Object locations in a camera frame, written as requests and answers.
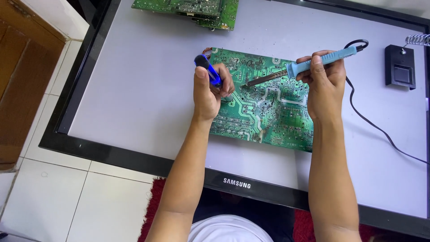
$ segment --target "hand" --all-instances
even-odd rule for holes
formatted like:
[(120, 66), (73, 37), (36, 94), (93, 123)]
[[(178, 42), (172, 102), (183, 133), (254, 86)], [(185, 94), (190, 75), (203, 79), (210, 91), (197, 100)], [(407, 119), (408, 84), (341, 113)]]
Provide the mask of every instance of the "hand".
[(223, 81), (222, 89), (215, 88), (209, 83), (209, 74), (205, 68), (198, 66), (195, 70), (194, 118), (198, 121), (212, 122), (221, 106), (221, 97), (229, 96), (234, 91), (233, 80), (225, 65), (216, 64), (213, 68)]
[(321, 56), (332, 52), (334, 51), (321, 50), (296, 61), (301, 63), (312, 60), (310, 70), (299, 73), (296, 80), (302, 80), (309, 85), (307, 111), (314, 122), (341, 119), (346, 80), (344, 60), (340, 59), (327, 65), (323, 65), (321, 60)]

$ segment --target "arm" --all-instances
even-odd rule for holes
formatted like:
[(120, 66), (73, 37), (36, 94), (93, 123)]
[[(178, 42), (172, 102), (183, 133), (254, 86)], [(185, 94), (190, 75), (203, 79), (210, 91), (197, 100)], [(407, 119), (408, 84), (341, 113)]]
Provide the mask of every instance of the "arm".
[(214, 65), (223, 80), (222, 90), (209, 86), (205, 68), (194, 74), (194, 115), (185, 141), (173, 162), (160, 205), (146, 238), (147, 242), (188, 240), (194, 212), (200, 200), (205, 176), (209, 129), (221, 105), (221, 97), (234, 91), (228, 69)]
[(309, 207), (318, 242), (360, 242), (357, 199), (349, 175), (341, 118), (346, 72), (343, 60), (321, 63), (320, 51), (297, 60), (312, 58), (311, 70), (300, 73), (309, 84), (308, 111), (314, 137), (309, 173)]

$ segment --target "white shirt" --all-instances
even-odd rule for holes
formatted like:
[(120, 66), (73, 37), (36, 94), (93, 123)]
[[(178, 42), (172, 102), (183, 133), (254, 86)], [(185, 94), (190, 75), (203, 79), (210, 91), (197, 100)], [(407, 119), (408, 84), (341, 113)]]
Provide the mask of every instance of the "white shirt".
[(188, 242), (273, 242), (257, 224), (235, 215), (218, 215), (191, 225)]

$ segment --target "floor tile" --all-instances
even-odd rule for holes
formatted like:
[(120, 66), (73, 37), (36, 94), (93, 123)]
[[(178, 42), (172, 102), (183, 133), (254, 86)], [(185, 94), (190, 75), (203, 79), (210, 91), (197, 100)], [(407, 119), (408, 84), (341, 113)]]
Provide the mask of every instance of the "floor tile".
[(89, 172), (67, 242), (136, 242), (151, 186)]
[(40, 116), (39, 123), (34, 131), (33, 138), (28, 146), (27, 153), (25, 153), (25, 158), (87, 171), (89, 169), (89, 164), (91, 163), (90, 160), (39, 147), (39, 142), (42, 139), (43, 133), (45, 132), (45, 128), (48, 125), (57, 101), (58, 96), (49, 95), (45, 108)]
[(51, 79), (49, 80), (48, 86), (46, 87), (45, 93), (51, 93), (52, 86), (54, 85), (55, 79), (57, 78), (58, 72), (60, 70), (61, 64), (63, 64), (64, 56), (66, 55), (67, 49), (69, 48), (70, 41), (67, 41), (63, 47), (63, 51), (60, 54), (60, 58), (57, 61), (57, 65), (52, 73)]
[(24, 159), (0, 230), (42, 242), (64, 242), (88, 172)]
[(125, 169), (125, 168), (121, 168), (121, 167), (117, 167), (117, 166), (113, 166), (113, 165), (109, 165), (101, 162), (96, 162), (96, 161), (91, 162), (89, 171), (111, 175), (114, 177), (122, 177), (130, 180), (146, 182), (146, 183), (152, 183), (152, 180), (154, 178), (157, 178), (156, 176), (153, 176), (150, 174), (133, 171), (133, 170), (129, 170), (129, 169)]
[(17, 237), (14, 235), (8, 235), (8, 236), (6, 236), (6, 238), (3, 238), (1, 240), (1, 242), (34, 242), (34, 241), (36, 241), (36, 240), (24, 239), (24, 238)]
[(36, 130), (37, 123), (39, 122), (40, 116), (42, 115), (43, 108), (45, 107), (46, 101), (48, 100), (48, 94), (44, 94), (42, 101), (39, 104), (36, 115), (34, 116), (33, 123), (31, 124), (30, 130), (25, 139), (24, 145), (19, 156), (24, 157), (27, 152), (28, 146), (30, 145), (31, 138), (33, 137), (34, 131)]
[(18, 161), (16, 162), (16, 165), (15, 165), (15, 170), (19, 170), (19, 168), (21, 167), (23, 159), (24, 159), (24, 157), (18, 157)]
[(6, 202), (15, 174), (16, 172), (0, 173), (0, 213), (3, 211), (3, 205)]
[(72, 69), (73, 62), (76, 59), (76, 55), (78, 54), (81, 44), (82, 42), (74, 40), (70, 42), (69, 48), (67, 49), (66, 55), (64, 56), (63, 63), (61, 64), (61, 67), (58, 71), (57, 78), (55, 79), (50, 94), (57, 96), (61, 94), (64, 83), (66, 83), (70, 69)]

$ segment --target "forearm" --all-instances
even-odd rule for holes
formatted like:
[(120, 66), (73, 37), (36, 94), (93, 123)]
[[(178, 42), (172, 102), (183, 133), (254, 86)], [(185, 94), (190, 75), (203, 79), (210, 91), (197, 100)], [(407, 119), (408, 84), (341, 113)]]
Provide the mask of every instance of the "forearm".
[(332, 122), (314, 122), (309, 206), (316, 233), (327, 226), (358, 230), (358, 206), (340, 117)]
[(210, 125), (192, 119), (167, 177), (159, 209), (194, 214), (203, 188)]

